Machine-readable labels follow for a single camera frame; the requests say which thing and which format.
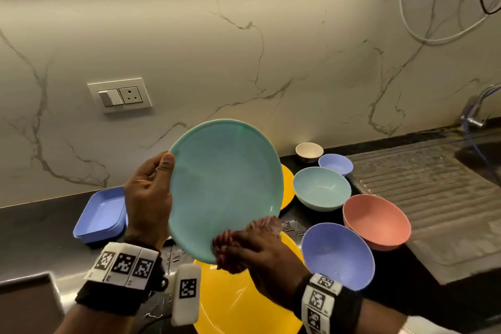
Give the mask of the person's right hand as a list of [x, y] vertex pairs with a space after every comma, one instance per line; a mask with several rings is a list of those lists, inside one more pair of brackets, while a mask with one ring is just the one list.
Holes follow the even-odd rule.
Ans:
[[269, 242], [254, 253], [247, 269], [260, 294], [282, 308], [293, 311], [292, 299], [301, 280], [312, 274], [292, 249], [281, 240]]

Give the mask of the person's left hand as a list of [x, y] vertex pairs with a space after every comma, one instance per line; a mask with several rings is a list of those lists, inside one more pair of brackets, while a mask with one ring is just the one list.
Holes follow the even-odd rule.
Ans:
[[146, 160], [124, 185], [128, 216], [124, 241], [157, 251], [161, 251], [170, 236], [168, 220], [172, 193], [155, 189], [156, 170], [167, 152]]

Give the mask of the teal round plate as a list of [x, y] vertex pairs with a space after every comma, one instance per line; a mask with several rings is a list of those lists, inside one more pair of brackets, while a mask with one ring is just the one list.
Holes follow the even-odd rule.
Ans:
[[279, 215], [281, 162], [269, 139], [252, 125], [231, 119], [204, 122], [184, 133], [169, 152], [175, 158], [169, 229], [195, 260], [215, 264], [214, 237]]

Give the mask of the person's left forearm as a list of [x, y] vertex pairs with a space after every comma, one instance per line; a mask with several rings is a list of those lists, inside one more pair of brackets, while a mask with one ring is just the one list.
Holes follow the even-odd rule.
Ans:
[[130, 334], [136, 315], [95, 311], [75, 304], [53, 334]]

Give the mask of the large yellow plate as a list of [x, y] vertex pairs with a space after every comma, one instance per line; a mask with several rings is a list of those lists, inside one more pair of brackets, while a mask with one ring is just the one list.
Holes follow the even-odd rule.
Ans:
[[216, 265], [201, 266], [197, 334], [297, 334], [295, 315], [261, 295], [248, 270], [229, 274]]

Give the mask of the blue rectangular tray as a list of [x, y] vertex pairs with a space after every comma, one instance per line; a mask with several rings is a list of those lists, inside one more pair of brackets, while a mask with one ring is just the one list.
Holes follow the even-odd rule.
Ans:
[[121, 234], [126, 225], [124, 197], [122, 186], [94, 193], [73, 229], [73, 237], [90, 244]]

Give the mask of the teal bowl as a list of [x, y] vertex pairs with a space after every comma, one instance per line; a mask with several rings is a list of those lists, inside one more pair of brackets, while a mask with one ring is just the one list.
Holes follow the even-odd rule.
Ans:
[[293, 188], [297, 199], [317, 212], [337, 210], [352, 195], [351, 186], [344, 176], [319, 166], [297, 172], [293, 178]]

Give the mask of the right wristband with markers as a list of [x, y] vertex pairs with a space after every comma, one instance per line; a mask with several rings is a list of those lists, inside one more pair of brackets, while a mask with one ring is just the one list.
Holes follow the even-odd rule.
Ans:
[[307, 334], [355, 334], [363, 297], [328, 276], [305, 276], [294, 292], [293, 313]]

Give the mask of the small cream bowl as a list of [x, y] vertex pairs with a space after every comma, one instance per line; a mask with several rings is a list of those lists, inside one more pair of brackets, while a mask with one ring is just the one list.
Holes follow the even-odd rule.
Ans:
[[305, 164], [317, 163], [324, 154], [324, 149], [313, 142], [300, 143], [296, 146], [295, 151], [299, 160]]

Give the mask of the left wristband with markers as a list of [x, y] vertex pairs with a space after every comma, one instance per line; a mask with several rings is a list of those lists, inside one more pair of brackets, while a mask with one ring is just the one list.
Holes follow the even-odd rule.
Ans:
[[161, 251], [142, 242], [109, 242], [84, 277], [75, 302], [98, 312], [135, 316], [154, 293], [164, 291]]

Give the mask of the small purple bowl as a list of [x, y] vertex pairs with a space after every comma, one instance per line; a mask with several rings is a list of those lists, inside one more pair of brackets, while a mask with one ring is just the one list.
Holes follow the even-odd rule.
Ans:
[[337, 172], [344, 177], [350, 174], [354, 169], [351, 160], [341, 154], [324, 154], [318, 159], [318, 165]]

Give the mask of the pink bowl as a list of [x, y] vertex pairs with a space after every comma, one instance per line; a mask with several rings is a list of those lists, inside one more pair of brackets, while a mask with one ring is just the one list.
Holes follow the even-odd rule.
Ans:
[[344, 225], [376, 251], [392, 251], [411, 237], [409, 219], [396, 205], [374, 195], [348, 198], [342, 206]]

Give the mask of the steel sink drainboard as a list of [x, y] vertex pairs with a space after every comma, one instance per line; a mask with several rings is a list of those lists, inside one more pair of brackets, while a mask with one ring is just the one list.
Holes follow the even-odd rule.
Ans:
[[501, 187], [463, 134], [348, 158], [361, 193], [407, 216], [406, 245], [441, 285], [501, 269]]

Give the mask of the chrome sink faucet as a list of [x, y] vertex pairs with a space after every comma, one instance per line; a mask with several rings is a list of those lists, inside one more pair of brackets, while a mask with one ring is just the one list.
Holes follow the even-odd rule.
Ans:
[[485, 99], [499, 90], [501, 90], [501, 82], [492, 84], [479, 94], [469, 98], [460, 116], [460, 126], [465, 134], [468, 133], [471, 128], [482, 128], [485, 125], [488, 118], [483, 121], [478, 118], [482, 104]]

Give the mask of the white wall switch socket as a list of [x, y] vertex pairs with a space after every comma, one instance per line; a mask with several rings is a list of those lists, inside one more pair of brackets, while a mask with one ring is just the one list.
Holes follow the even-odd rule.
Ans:
[[129, 78], [87, 84], [93, 101], [104, 114], [153, 107], [143, 78]]

